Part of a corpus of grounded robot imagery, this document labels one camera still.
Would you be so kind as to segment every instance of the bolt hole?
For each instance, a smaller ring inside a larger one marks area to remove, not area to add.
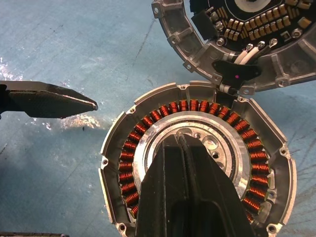
[[[280,81],[278,83],[279,87],[285,87],[286,86],[286,82],[284,80]]]
[[[125,230],[125,225],[120,225],[120,226],[119,226],[119,230],[120,230],[120,231],[124,231],[124,230]]]
[[[102,161],[102,163],[103,163],[104,165],[108,165],[109,160],[108,160],[108,159],[104,159],[104,160]]]
[[[277,232],[277,229],[276,229],[275,226],[269,226],[269,227],[268,227],[268,230],[269,230],[269,232],[272,233],[272,234],[274,234],[275,232]]]
[[[275,198],[276,194],[274,192],[269,192],[269,198],[273,199]]]
[[[218,159],[219,158],[219,154],[217,152],[213,152],[212,153],[212,157],[213,157],[213,159]]]

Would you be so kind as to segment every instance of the cable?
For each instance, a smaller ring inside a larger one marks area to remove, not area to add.
[[[260,51],[261,48],[265,46],[264,41],[260,41],[256,47],[254,47],[240,62],[240,65],[245,65],[247,62],[256,54]]]
[[[244,57],[247,56],[248,52],[252,50],[252,48],[253,48],[253,44],[251,43],[248,44],[247,47],[241,52],[241,54],[238,56],[238,58],[235,60],[234,63],[239,64],[244,59]]]
[[[248,54],[248,52],[246,50],[244,50],[243,52],[241,52],[241,54],[237,57],[237,59],[235,60],[235,64],[239,64],[244,57]]]

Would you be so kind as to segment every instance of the screw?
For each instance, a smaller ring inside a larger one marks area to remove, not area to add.
[[[292,38],[297,39],[302,35],[303,31],[299,28],[296,28],[294,31],[292,31]]]
[[[216,41],[216,45],[217,46],[223,46],[225,44],[225,40],[224,38],[219,38],[217,41]]]

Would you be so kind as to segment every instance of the copper coil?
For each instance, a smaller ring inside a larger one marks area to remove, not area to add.
[[[264,175],[253,175],[251,181],[263,186],[269,186],[269,178]]]
[[[133,142],[130,142],[130,141],[126,141],[123,145],[123,148],[124,149],[127,149],[127,150],[135,150],[136,149],[136,146],[137,144],[136,143],[133,143]]]
[[[138,197],[139,196],[138,196],[137,192],[130,194],[130,195],[127,195],[125,198],[126,204],[130,206],[130,205],[136,203],[138,201]]]
[[[142,122],[146,127],[151,127],[154,124],[152,119],[148,116],[143,117]]]
[[[227,115],[229,114],[230,109],[223,106],[221,108],[221,110],[218,112],[218,117],[220,117],[221,119],[224,119],[227,117]]]
[[[189,105],[187,100],[180,100],[179,101],[179,110],[182,111],[188,111]]]
[[[135,131],[140,133],[140,134],[144,134],[147,130],[147,128],[145,128],[144,125],[138,123],[135,127],[134,127]]]
[[[263,145],[259,139],[255,139],[255,140],[248,142],[247,147],[249,150],[254,150],[254,149],[261,149],[263,147]]]
[[[162,105],[159,108],[159,111],[160,111],[162,117],[166,117],[166,116],[168,116],[170,114],[169,113],[169,109],[168,109],[168,107],[166,105]]]
[[[132,213],[132,216],[133,216],[134,218],[136,218],[137,212],[138,212],[138,205],[135,205],[135,206],[133,206],[132,209],[131,209],[131,213]]]
[[[133,152],[122,151],[121,154],[120,154],[120,159],[133,160],[134,159],[134,153]]]
[[[207,113],[208,107],[209,107],[209,102],[206,100],[202,100],[199,105],[199,110],[201,112]]]
[[[176,112],[179,112],[179,108],[178,108],[178,105],[177,105],[177,102],[171,102],[169,103],[169,111],[170,113],[174,114]]]
[[[259,189],[259,188],[255,188],[255,187],[250,187],[250,189],[248,190],[248,192],[262,200],[266,199],[266,191]]]
[[[135,142],[139,142],[139,140],[142,138],[142,135],[138,134],[137,132],[131,132],[128,138]]]
[[[133,178],[133,173],[121,173],[119,174],[119,181],[124,182]]]
[[[209,106],[209,114],[211,115],[216,115],[218,110],[219,110],[219,107],[220,107],[220,104],[217,104],[217,103],[212,103],[210,106]]]
[[[131,171],[133,169],[133,162],[120,162],[118,166],[119,171]]]
[[[253,222],[253,216],[252,216],[249,212],[247,212],[247,211],[246,211],[246,216],[247,216],[248,221],[249,221],[250,223],[252,223],[252,222]]]
[[[270,167],[267,164],[253,164],[252,165],[252,172],[253,173],[269,174]]]
[[[231,115],[226,119],[226,122],[230,125],[234,125],[235,122],[237,122],[240,119],[240,115],[236,112],[232,112]]]
[[[258,134],[253,129],[246,130],[245,132],[241,134],[241,137],[243,138],[243,140],[248,140],[251,138],[255,138],[257,136]]]
[[[157,122],[159,119],[162,119],[161,115],[157,110],[151,111],[150,116],[152,117],[153,121]]]
[[[248,198],[248,197],[245,197],[242,202],[252,211],[258,213],[259,210],[260,210],[260,203],[251,199],[251,198]]]
[[[265,152],[259,151],[259,152],[251,152],[250,153],[250,159],[252,163],[256,162],[266,162],[268,159],[268,156]]]
[[[122,185],[120,189],[122,190],[123,194],[126,194],[127,192],[129,192],[129,191],[131,191],[133,189],[136,189],[136,186],[135,186],[135,183],[132,182],[132,183],[129,183],[129,184]]]
[[[198,111],[198,100],[190,100],[190,111]]]
[[[241,133],[242,131],[248,129],[250,124],[246,120],[239,121],[234,128],[237,130],[237,132]]]

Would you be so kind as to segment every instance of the electronic component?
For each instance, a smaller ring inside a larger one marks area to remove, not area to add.
[[[265,30],[267,34],[271,34],[272,32],[269,24],[265,25]]]
[[[288,31],[285,31],[281,34],[282,39],[284,40],[284,42],[289,41],[290,39],[292,39],[290,33]]]
[[[283,17],[283,23],[285,26],[290,26],[291,25],[291,22],[290,22],[290,19],[288,16],[284,16]]]
[[[276,21],[276,24],[277,24],[277,27],[279,28],[279,30],[284,28],[282,19],[278,19],[278,20]]]
[[[217,13],[216,12],[212,12],[211,13],[211,20],[213,21],[213,22],[215,22],[215,21],[217,21],[219,19],[219,17],[218,17],[218,15],[217,15]]]
[[[296,6],[298,0],[285,0],[285,3],[291,6]]]
[[[257,26],[256,26],[256,23],[255,23],[255,19],[251,19],[250,20],[250,25],[253,29],[255,29]]]
[[[230,19],[229,22],[228,22],[227,27],[231,28],[233,26],[233,22],[234,22],[234,19]]]
[[[273,8],[273,16],[275,19],[279,18],[280,17],[280,13],[278,11],[278,8]]]
[[[272,11],[267,11],[267,18],[269,21],[273,21],[273,15],[272,15]]]
[[[306,17],[302,17],[299,21],[298,24],[301,28],[306,29],[312,22],[307,19]]]
[[[284,4],[280,5],[278,8],[280,10],[281,15],[285,15],[287,13]]]
[[[239,24],[239,21],[234,21],[232,29],[236,30],[237,29],[237,25]]]
[[[312,4],[306,0],[300,0],[297,7],[304,9],[304,10],[307,10],[307,9],[310,9],[311,5]]]
[[[250,22],[249,21],[247,21],[246,23],[245,23],[245,28],[246,28],[246,30],[248,30],[248,31],[251,31],[251,26],[250,26]]]
[[[264,24],[268,22],[267,15],[265,13],[261,14],[261,20]]]
[[[257,26],[261,26],[261,25],[262,25],[262,21],[261,21],[261,19],[260,19],[260,16],[257,16],[257,17],[255,18],[255,21],[256,21]]]
[[[271,22],[270,26],[271,26],[271,29],[272,29],[273,32],[278,31],[277,25],[276,25],[276,22],[275,22],[275,21],[274,21],[274,22]]]
[[[224,28],[224,25],[223,25],[223,23],[222,23],[221,21],[218,21],[218,22],[216,22],[216,24],[215,24],[215,28],[216,28],[218,31],[222,31],[223,28]]]

